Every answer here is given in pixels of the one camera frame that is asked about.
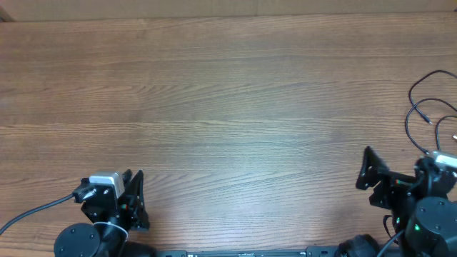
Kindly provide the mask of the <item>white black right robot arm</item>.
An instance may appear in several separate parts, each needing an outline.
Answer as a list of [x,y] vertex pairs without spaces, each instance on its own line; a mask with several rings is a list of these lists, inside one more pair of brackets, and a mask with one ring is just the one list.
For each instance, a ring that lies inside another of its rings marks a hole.
[[448,198],[456,185],[456,157],[442,151],[422,156],[414,176],[390,170],[370,146],[356,188],[373,189],[372,206],[390,211],[394,235],[383,245],[370,235],[340,243],[336,256],[456,255],[456,203]]

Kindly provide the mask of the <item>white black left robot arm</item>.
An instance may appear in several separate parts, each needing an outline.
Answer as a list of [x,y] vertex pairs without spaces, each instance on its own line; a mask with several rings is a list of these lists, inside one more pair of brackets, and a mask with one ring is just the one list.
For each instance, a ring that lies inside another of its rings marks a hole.
[[57,257],[154,257],[156,249],[129,240],[130,231],[148,231],[144,172],[98,172],[82,178],[72,196],[89,223],[75,223],[56,238]]

